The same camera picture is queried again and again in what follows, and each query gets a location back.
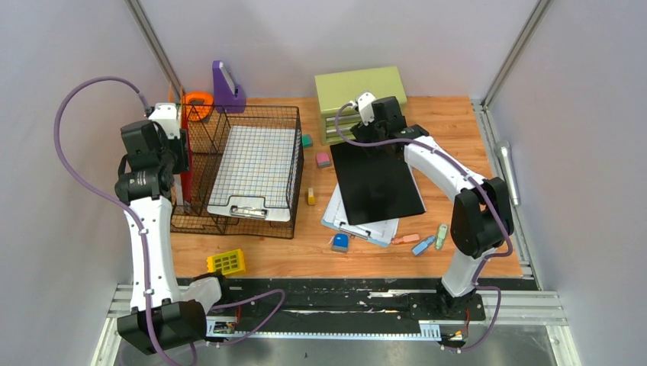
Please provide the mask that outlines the red folder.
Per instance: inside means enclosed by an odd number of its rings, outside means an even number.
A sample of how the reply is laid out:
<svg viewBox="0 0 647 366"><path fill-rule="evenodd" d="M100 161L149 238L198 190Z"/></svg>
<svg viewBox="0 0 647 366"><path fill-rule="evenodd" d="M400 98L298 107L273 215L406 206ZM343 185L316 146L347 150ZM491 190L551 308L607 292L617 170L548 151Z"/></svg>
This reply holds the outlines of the red folder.
<svg viewBox="0 0 647 366"><path fill-rule="evenodd" d="M192 151L188 133L188 119L186 117L185 105L179 105L179 112L181 117L182 132L185 133L185 147L187 151L187 166L188 170L181 174L182 197L184 205L192 203Z"/></svg>

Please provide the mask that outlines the orange folder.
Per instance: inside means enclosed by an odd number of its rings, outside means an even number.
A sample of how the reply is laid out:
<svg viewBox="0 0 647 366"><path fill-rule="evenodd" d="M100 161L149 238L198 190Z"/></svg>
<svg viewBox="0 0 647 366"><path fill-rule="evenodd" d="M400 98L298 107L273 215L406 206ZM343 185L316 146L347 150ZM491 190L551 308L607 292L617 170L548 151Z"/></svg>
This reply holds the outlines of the orange folder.
<svg viewBox="0 0 647 366"><path fill-rule="evenodd" d="M182 111L182 98L185 94L185 89L182 85L179 86L178 90L174 89L172 83L169 84L168 88L168 102L174 102L178 112Z"/></svg>

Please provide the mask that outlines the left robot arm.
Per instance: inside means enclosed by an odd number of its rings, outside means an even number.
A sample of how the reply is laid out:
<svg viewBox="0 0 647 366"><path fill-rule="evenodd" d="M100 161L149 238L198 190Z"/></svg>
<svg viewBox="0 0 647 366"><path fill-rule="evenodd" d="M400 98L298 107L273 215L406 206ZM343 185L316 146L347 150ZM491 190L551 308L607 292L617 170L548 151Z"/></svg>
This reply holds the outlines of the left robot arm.
<svg viewBox="0 0 647 366"><path fill-rule="evenodd" d="M134 287L130 312L117 321L121 338L145 355L188 345L206 336L211 310L224 315L233 294L218 274L203 274L181 291L170 240L172 186L188 171L187 134L167 133L154 120L121 128L126 153L114 186L130 230Z"/></svg>

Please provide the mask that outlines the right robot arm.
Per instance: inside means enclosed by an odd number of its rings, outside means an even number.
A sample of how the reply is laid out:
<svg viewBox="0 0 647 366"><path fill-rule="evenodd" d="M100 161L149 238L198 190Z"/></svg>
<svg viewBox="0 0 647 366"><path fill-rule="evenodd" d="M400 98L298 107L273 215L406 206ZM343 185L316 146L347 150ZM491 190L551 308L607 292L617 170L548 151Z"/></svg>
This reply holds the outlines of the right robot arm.
<svg viewBox="0 0 647 366"><path fill-rule="evenodd" d="M445 151L418 124L407 125L395 97L376 98L366 91L347 103L360 121L351 128L350 144L400 153L413 169L441 189L453 205L450 235L456 250L436 288L435 307L455 318L478 289L478 278L492 258L512 253L511 203L502 178L485 178Z"/></svg>

